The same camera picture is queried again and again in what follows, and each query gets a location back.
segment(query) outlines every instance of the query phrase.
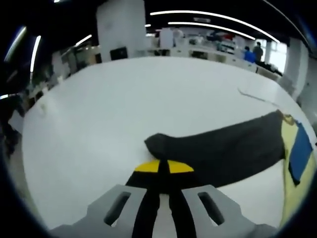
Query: window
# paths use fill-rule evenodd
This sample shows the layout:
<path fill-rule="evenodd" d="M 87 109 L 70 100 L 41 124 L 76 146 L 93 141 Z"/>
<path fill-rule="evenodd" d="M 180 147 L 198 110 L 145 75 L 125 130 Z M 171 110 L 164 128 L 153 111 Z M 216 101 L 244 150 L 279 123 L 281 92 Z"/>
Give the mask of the window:
<path fill-rule="evenodd" d="M 67 56 L 68 56 L 67 54 L 62 55 L 62 57 L 61 57 L 62 63 L 67 63 L 68 62 Z"/>
<path fill-rule="evenodd" d="M 265 47 L 262 47 L 262 46 L 261 46 L 261 48 L 262 48 L 262 50 L 263 50 L 263 55 L 262 55 L 262 57 L 261 57 L 261 61 L 264 62 L 264 61 L 265 61 L 266 48 L 265 48 Z"/>
<path fill-rule="evenodd" d="M 283 73 L 286 64 L 287 45 L 276 42 L 272 42 L 271 45 L 269 63 L 275 65 L 278 68 L 278 71 Z"/>
<path fill-rule="evenodd" d="M 255 42 L 254 42 L 254 46 L 257 45 L 257 42 L 261 43 L 261 48 L 265 48 L 266 47 L 266 40 L 256 39 Z"/>

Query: white pillar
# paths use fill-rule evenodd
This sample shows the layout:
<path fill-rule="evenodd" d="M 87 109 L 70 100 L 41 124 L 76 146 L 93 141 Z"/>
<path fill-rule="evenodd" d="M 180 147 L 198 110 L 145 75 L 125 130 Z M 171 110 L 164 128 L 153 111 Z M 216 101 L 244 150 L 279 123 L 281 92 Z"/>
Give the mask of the white pillar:
<path fill-rule="evenodd" d="M 272 42 L 268 41 L 266 43 L 266 48 L 265 48 L 265 56 L 264 56 L 265 63 L 269 63 L 269 58 L 271 57 L 271 51 L 272 51 Z"/>
<path fill-rule="evenodd" d="M 71 74 L 74 74 L 77 72 L 77 60 L 75 56 L 74 49 L 72 49 L 70 52 L 67 53 L 67 59 L 68 59 L 68 66 L 69 71 Z"/>
<path fill-rule="evenodd" d="M 100 53 L 110 61 L 110 51 L 126 47 L 134 58 L 145 48 L 145 8 L 143 0 L 109 0 L 96 13 Z"/>
<path fill-rule="evenodd" d="M 292 98 L 294 100 L 298 98 L 305 86 L 308 59 L 309 52 L 304 43 L 299 39 L 291 38 L 290 47 L 287 49 L 287 60 L 283 77 L 292 82 L 294 87 Z"/>
<path fill-rule="evenodd" d="M 302 110 L 317 133 L 317 59 L 309 58 L 306 83 L 300 98 Z"/>
<path fill-rule="evenodd" d="M 61 59 L 61 54 L 59 51 L 53 53 L 52 65 L 53 65 L 53 71 L 56 77 L 62 76 L 63 79 L 65 79 L 67 75 L 69 74 L 68 63 L 63 63 Z"/>

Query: person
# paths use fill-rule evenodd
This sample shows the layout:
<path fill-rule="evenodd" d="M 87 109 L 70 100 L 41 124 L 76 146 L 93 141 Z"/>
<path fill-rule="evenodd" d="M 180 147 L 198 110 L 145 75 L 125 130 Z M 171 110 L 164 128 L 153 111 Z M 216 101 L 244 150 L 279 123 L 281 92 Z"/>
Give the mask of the person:
<path fill-rule="evenodd" d="M 197 45 L 201 45 L 203 43 L 203 41 L 204 41 L 204 37 L 203 37 L 203 35 L 201 33 L 199 33 L 198 36 L 195 37 L 195 39 L 196 39 L 196 44 Z"/>
<path fill-rule="evenodd" d="M 254 63 L 256 61 L 256 55 L 250 51 L 250 48 L 248 46 L 246 46 L 244 49 L 245 49 L 245 52 L 244 52 L 243 59 L 250 63 Z"/>
<path fill-rule="evenodd" d="M 183 39 L 185 38 L 184 32 L 178 27 L 173 29 L 174 46 L 180 46 L 183 44 Z"/>
<path fill-rule="evenodd" d="M 257 46 L 254 47 L 253 53 L 256 55 L 256 61 L 261 61 L 263 50 L 261 48 L 261 43 L 257 42 Z"/>

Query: ceiling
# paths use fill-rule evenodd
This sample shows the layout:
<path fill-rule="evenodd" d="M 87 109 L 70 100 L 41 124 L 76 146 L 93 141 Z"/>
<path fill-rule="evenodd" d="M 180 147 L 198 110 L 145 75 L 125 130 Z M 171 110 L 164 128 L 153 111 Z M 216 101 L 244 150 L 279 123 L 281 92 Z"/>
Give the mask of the ceiling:
<path fill-rule="evenodd" d="M 98 34 L 95 12 L 97 7 L 103 2 L 105 0 L 61 0 L 56 4 L 53 3 L 53 0 L 12 0 L 3 2 L 1 8 L 5 9 L 7 14 L 1 16 L 2 22 L 6 24 L 6 27 L 2 28 L 1 34 L 4 36 L 4 45 L 0 51 L 2 58 L 4 58 L 17 29 L 21 25 L 26 25 L 28 30 L 27 36 L 24 37 L 20 47 L 17 49 L 17 52 L 19 51 L 20 53 L 16 53 L 12 59 L 16 63 L 24 63 L 30 60 L 35 37 L 38 35 L 41 35 L 42 39 L 37 60 L 38 57 L 45 60 L 52 55 L 52 52 L 73 46 L 89 34 L 93 35 L 92 41 L 97 44 Z M 307 13 L 307 5 L 305 8 L 303 1 L 270 0 L 270 2 L 273 2 L 276 7 L 287 15 L 303 31 L 304 36 L 307 36 L 304 29 L 312 31 L 313 16 Z M 248 22 L 284 42 L 287 42 L 289 36 L 303 38 L 284 16 L 274 10 L 264 0 L 255 0 L 252 1 L 252 4 L 250 0 L 239 0 L 235 3 L 211 0 L 183 1 L 182 3 L 173 0 L 145 0 L 145 6 L 146 22 L 152 25 L 148 30 L 164 27 L 169 21 L 193 21 L 192 14 L 150 16 L 150 12 L 199 10 L 223 14 Z M 218 17 L 210 17 L 210 19 L 211 24 L 231 28 L 256 38 L 263 37 L 262 34 L 258 34 L 254 29 L 240 23 Z M 315 30 L 312 33 L 317 36 L 317 29 Z"/>

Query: dark gray cloth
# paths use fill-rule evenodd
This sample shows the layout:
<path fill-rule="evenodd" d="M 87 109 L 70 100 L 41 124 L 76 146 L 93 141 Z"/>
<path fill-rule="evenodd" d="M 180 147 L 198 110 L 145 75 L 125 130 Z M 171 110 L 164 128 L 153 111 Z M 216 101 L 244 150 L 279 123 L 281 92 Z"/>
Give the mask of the dark gray cloth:
<path fill-rule="evenodd" d="M 200 182 L 220 187 L 256 175 L 285 158 L 282 121 L 276 111 L 198 135 L 155 134 L 145 144 L 155 158 L 185 163 Z"/>

